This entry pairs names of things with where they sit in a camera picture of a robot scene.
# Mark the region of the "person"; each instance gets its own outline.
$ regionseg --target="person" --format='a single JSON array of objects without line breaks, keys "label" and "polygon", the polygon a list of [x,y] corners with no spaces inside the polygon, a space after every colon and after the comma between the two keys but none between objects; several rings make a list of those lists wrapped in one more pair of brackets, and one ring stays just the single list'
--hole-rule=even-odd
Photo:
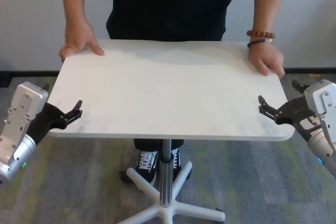
[{"label": "person", "polygon": [[[89,46],[97,55],[99,47],[84,12],[85,0],[63,0],[66,28],[65,44],[59,55],[62,62]],[[113,0],[113,9],[106,28],[111,39],[142,39],[160,41],[220,41],[225,32],[226,10],[231,0]],[[271,32],[281,0],[255,0],[249,60],[264,75],[269,68],[279,77],[284,75],[283,55],[271,43]],[[136,171],[149,183],[155,181],[157,160],[162,141],[134,140],[140,150]],[[181,170],[179,147],[183,140],[172,141],[174,178]]]}]

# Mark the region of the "metal table pole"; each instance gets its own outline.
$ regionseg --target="metal table pole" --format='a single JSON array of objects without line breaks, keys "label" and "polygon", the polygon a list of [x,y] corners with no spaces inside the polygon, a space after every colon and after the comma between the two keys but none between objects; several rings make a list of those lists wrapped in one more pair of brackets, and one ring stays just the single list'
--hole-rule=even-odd
[{"label": "metal table pole", "polygon": [[172,140],[164,139],[160,158],[160,204],[169,207],[172,203],[173,191],[173,154]]}]

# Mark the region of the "blue beaded bracelet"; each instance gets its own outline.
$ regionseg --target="blue beaded bracelet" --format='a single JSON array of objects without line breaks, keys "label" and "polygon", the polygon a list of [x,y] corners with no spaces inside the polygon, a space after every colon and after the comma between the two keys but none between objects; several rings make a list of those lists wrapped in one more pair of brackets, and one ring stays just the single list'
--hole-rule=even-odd
[{"label": "blue beaded bracelet", "polygon": [[258,44],[258,43],[264,43],[264,42],[269,42],[271,43],[272,42],[272,39],[259,39],[259,40],[254,40],[254,41],[251,41],[249,44],[247,44],[247,47],[250,48],[252,45],[254,44]]}]

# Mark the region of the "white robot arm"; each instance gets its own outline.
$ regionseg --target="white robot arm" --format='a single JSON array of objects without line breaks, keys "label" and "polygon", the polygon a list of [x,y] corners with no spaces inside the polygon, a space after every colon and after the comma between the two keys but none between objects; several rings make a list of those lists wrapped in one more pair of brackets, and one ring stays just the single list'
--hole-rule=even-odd
[{"label": "white robot arm", "polygon": [[81,117],[81,101],[67,114],[46,103],[48,92],[24,82],[13,96],[4,129],[0,134],[0,188],[6,187],[51,129],[65,129]]},{"label": "white robot arm", "polygon": [[336,84],[322,80],[309,86],[294,80],[292,86],[303,96],[277,110],[259,96],[259,112],[277,124],[293,125],[318,161],[336,178]]}]

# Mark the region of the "white tabletop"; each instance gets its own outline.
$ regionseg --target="white tabletop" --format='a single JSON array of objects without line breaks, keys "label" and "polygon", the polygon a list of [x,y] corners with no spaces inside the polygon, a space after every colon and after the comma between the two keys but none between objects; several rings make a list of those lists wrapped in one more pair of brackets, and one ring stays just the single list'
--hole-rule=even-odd
[{"label": "white tabletop", "polygon": [[276,74],[259,74],[246,44],[101,40],[66,59],[49,103],[64,112],[82,100],[83,114],[54,136],[281,141],[291,125],[258,111],[261,94],[280,107]]}]

